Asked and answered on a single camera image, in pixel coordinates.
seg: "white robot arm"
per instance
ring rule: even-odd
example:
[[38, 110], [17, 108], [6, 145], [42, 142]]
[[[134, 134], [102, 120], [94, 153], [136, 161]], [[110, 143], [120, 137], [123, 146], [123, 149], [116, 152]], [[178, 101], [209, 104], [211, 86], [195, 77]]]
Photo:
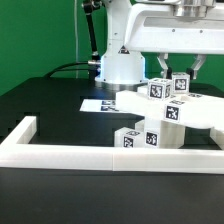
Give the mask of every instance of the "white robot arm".
[[194, 79], [206, 54], [224, 54], [224, 4], [210, 0], [138, 2], [142, 3], [134, 5], [129, 14], [125, 47], [160, 53], [158, 59], [164, 78], [168, 53], [197, 54], [191, 67]]

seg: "black table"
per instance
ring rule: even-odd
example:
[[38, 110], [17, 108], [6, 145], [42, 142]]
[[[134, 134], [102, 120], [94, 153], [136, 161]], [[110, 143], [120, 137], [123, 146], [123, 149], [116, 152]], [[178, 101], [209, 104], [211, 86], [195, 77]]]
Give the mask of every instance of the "black table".
[[[191, 92], [223, 97], [210, 85]], [[33, 144], [113, 146], [113, 133], [142, 117], [79, 112], [83, 99], [114, 99], [89, 80], [32, 78], [0, 97], [1, 141], [26, 115]], [[209, 130], [187, 129], [185, 148], [219, 148]], [[0, 223], [223, 223], [224, 176], [0, 169]]]

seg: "green wall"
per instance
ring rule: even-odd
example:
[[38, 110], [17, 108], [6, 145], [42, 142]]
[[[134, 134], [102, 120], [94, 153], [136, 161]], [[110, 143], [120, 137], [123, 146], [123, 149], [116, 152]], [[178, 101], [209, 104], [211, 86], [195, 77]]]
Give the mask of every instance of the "green wall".
[[[91, 49], [85, 15], [78, 1], [79, 59], [88, 60]], [[106, 12], [94, 13], [99, 52], [106, 49]], [[0, 7], [0, 95], [30, 77], [43, 76], [75, 58], [74, 0], [1, 0]], [[156, 54], [146, 55], [149, 77], [159, 76]], [[171, 55], [174, 71], [185, 71], [192, 55]], [[211, 83], [224, 90], [224, 56], [209, 56], [197, 82]], [[60, 73], [75, 77], [75, 73]]]

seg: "cable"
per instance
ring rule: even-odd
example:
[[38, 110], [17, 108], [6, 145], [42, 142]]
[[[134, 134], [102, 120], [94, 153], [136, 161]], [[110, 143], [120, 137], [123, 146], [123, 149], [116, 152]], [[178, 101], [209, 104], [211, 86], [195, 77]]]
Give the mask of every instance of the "cable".
[[61, 65], [61, 66], [53, 69], [52, 71], [48, 72], [47, 74], [45, 74], [43, 77], [44, 78], [50, 78], [55, 72], [61, 71], [63, 68], [77, 66], [77, 65], [88, 65], [88, 62], [73, 62], [73, 63]]
[[78, 69], [60, 69], [60, 70], [55, 70], [52, 73], [48, 73], [48, 76], [44, 76], [45, 78], [50, 78], [54, 73], [56, 72], [71, 72], [71, 71], [95, 71], [95, 69], [88, 69], [88, 68], [78, 68]]
[[74, 24], [75, 24], [75, 59], [79, 61], [79, 35], [78, 35], [78, 11], [77, 11], [77, 0], [74, 0]]

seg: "white cube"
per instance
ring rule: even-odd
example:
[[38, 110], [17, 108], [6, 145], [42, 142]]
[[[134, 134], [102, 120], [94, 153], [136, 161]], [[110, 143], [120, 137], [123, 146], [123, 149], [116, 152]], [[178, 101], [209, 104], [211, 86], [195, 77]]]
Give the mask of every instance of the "white cube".
[[173, 93], [189, 93], [190, 75], [184, 72], [172, 74]]
[[184, 145], [185, 127], [145, 118], [145, 147], [178, 149]]
[[123, 148], [143, 148], [144, 132], [130, 128], [121, 128], [115, 131], [114, 146]]
[[172, 92], [172, 80], [154, 78], [148, 81], [148, 97], [154, 100], [170, 98]]
[[145, 127], [145, 120], [141, 120], [141, 121], [135, 123], [135, 130], [136, 131], [144, 132], [144, 127]]

